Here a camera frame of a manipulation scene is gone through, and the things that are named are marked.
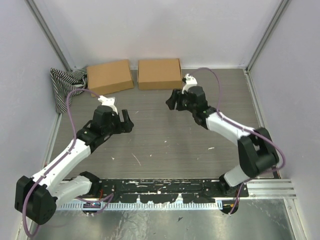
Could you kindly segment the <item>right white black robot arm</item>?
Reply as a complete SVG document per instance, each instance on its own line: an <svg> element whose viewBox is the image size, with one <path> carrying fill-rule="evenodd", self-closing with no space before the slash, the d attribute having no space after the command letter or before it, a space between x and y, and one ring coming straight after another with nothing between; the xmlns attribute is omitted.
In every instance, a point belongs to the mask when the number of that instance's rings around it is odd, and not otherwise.
<svg viewBox="0 0 320 240"><path fill-rule="evenodd" d="M237 147L239 164L219 177L220 192L232 197L247 180L279 163L278 153L264 127L252 128L226 117L210 106L201 86L174 89L165 102L170 110L188 111L201 127L218 133Z"/></svg>

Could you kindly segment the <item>brown cardboard box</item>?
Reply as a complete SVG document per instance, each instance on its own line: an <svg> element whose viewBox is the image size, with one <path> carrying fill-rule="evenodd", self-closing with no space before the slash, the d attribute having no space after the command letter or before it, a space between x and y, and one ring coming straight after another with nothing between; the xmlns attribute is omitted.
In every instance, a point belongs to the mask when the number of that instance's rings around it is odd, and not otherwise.
<svg viewBox="0 0 320 240"><path fill-rule="evenodd" d="M98 95L107 95L134 88L128 59L87 67L88 89Z"/></svg>

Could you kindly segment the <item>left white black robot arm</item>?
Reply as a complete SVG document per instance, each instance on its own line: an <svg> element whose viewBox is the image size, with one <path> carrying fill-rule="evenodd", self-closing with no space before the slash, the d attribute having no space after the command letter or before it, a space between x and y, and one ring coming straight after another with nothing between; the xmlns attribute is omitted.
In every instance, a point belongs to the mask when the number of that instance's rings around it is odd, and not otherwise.
<svg viewBox="0 0 320 240"><path fill-rule="evenodd" d="M32 177L22 176L17 181L15 209L38 225L44 225L58 207L72 199L84 195L97 197L101 191L100 178L88 171L67 183L62 180L112 135L132 131L134 123L128 111L121 112L119 116L111 106L98 106L92 119L77 131L76 138L63 152Z"/></svg>

